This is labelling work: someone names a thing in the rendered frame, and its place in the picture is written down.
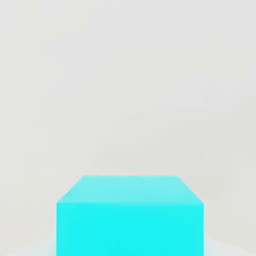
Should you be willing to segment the small cyan cube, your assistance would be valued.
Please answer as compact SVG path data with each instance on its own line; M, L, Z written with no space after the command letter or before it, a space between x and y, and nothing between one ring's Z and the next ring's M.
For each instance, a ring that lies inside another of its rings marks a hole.
M56 204L56 256L204 256L204 204L173 175L86 175Z

